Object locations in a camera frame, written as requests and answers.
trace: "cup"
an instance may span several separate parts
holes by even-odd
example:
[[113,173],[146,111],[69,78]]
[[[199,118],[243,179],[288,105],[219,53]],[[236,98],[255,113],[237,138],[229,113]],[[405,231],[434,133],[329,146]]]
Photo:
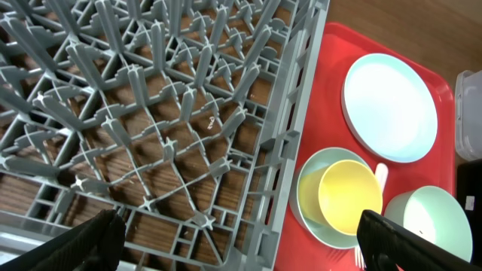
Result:
[[373,172],[354,160],[341,160],[300,179],[300,209],[305,218],[356,235],[365,209],[381,213],[383,197]]
[[473,244],[467,217],[442,188],[425,186],[396,196],[387,205],[385,217],[470,262]]

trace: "mint green cup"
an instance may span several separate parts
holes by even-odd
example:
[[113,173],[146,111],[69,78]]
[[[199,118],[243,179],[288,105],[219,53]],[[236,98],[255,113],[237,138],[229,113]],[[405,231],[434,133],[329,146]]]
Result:
[[445,190],[425,186],[400,194],[387,205],[385,217],[470,262],[470,225],[460,204]]

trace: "tray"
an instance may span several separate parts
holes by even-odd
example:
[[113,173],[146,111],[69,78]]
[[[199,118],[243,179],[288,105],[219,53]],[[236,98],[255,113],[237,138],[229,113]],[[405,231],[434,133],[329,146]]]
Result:
[[125,269],[272,269],[328,3],[0,0],[0,243],[115,209]]
[[[343,119],[343,80],[355,60],[367,53],[387,53],[405,61],[425,81],[435,101],[437,138],[431,151],[415,163],[397,164],[374,156],[355,140]],[[339,23],[327,23],[296,167],[299,169],[316,151],[338,146],[360,155],[372,169],[379,162],[389,167],[384,208],[394,196],[424,185],[439,186],[454,195],[454,112],[452,90],[439,75]],[[298,224],[288,207],[275,270],[357,270],[353,251],[320,244]]]

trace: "fork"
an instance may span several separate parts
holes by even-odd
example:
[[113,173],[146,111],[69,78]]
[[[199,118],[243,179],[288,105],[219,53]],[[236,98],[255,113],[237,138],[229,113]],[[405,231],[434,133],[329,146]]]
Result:
[[[386,164],[379,163],[375,169],[375,177],[377,178],[378,182],[380,183],[380,188],[385,188],[386,179],[389,176],[389,168],[386,167]],[[363,259],[362,250],[360,249],[360,245],[355,247],[355,265],[358,268],[365,269],[365,260]]]

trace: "light blue plate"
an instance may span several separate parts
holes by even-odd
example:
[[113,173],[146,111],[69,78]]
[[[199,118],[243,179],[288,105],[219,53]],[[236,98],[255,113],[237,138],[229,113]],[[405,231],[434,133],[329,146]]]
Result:
[[347,236],[336,230],[318,224],[305,218],[298,204],[298,183],[301,177],[310,174],[311,172],[329,166],[341,160],[354,160],[364,165],[368,164],[357,154],[352,151],[348,151],[344,148],[326,148],[320,150],[312,155],[301,168],[301,171],[294,175],[293,182],[291,184],[291,190],[289,195],[289,205],[293,211],[294,216],[305,229],[307,229],[315,238],[317,238],[323,244],[336,249],[350,249],[354,248],[358,244],[356,236]]
[[422,78],[383,53],[355,61],[342,92],[345,120],[370,151],[398,163],[423,158],[437,136],[437,111]]

